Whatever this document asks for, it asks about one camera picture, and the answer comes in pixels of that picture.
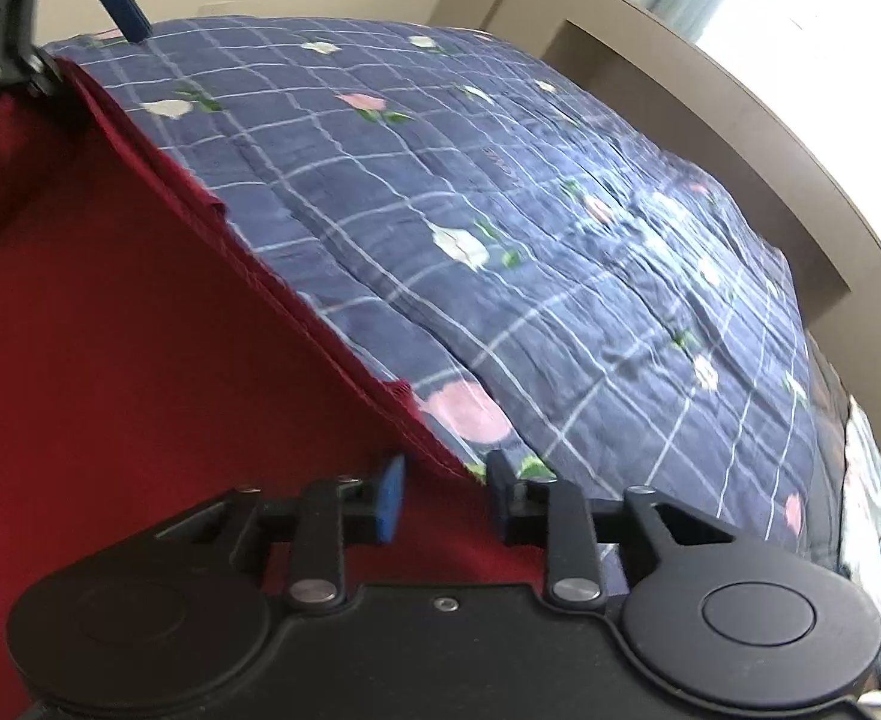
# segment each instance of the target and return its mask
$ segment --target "red fabric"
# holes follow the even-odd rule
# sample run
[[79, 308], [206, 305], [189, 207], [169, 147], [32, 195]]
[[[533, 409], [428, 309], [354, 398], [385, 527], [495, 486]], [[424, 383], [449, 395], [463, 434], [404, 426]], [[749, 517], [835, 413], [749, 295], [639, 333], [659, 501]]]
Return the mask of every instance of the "red fabric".
[[295, 494], [406, 452], [396, 543], [365, 577], [538, 581], [484, 495], [226, 231], [218, 203], [82, 70], [77, 134], [0, 100], [0, 720], [26, 695], [7, 610], [32, 581], [242, 483]]

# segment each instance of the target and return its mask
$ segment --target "round black disc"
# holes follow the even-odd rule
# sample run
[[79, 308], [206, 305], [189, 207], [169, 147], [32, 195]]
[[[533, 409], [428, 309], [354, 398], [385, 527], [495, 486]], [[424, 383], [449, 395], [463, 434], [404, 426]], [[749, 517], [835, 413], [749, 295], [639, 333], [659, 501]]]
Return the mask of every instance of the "round black disc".
[[821, 704], [863, 679], [881, 622], [854, 584], [761, 542], [678, 549], [626, 600], [624, 634], [678, 688], [727, 707]]
[[258, 653], [268, 627], [266, 601], [243, 576], [65, 572], [17, 601], [7, 647], [39, 696], [85, 714], [123, 714], [216, 688]]

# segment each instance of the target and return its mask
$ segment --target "pink flower print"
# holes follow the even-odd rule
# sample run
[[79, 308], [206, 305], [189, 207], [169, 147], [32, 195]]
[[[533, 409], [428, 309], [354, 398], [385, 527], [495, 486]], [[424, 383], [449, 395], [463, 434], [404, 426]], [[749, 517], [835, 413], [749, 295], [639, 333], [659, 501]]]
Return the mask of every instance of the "pink flower print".
[[608, 223], [613, 218], [610, 207], [607, 207], [604, 201], [597, 199], [593, 194], [583, 196], [583, 205], [588, 209], [588, 214], [591, 214], [602, 224]]
[[358, 111], [383, 111], [386, 108], [386, 100], [372, 98], [370, 95], [337, 95], [337, 98]]
[[468, 442], [495, 443], [511, 432], [510, 420], [476, 382], [451, 382], [432, 394], [420, 410]]
[[802, 512], [801, 497], [797, 493], [793, 493], [787, 498], [784, 504], [784, 519], [787, 520], [787, 526], [794, 532], [795, 536], [801, 534], [801, 526], [804, 523], [804, 513]]

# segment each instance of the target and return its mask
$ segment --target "metal screw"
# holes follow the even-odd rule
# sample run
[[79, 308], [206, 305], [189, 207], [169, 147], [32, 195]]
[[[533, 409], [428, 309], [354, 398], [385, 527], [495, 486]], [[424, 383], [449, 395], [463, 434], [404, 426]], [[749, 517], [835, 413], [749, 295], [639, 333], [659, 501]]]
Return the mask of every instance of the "metal screw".
[[437, 611], [457, 611], [461, 604], [456, 598], [434, 598], [434, 608]]
[[337, 588], [326, 579], [295, 581], [288, 592], [290, 598], [302, 604], [326, 604], [337, 598]]
[[569, 604], [586, 604], [601, 597], [601, 589], [596, 581], [569, 577], [554, 583], [554, 595]]

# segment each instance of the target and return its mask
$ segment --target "blue plaid blanket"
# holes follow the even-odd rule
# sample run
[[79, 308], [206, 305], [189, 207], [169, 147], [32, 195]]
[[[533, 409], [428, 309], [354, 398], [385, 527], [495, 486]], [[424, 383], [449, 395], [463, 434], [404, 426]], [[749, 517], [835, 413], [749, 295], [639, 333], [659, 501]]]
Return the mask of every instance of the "blue plaid blanket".
[[783, 255], [548, 66], [360, 20], [175, 20], [142, 47], [53, 49], [371, 370], [413, 385], [470, 469], [500, 448], [595, 497], [656, 485], [811, 553], [821, 458]]

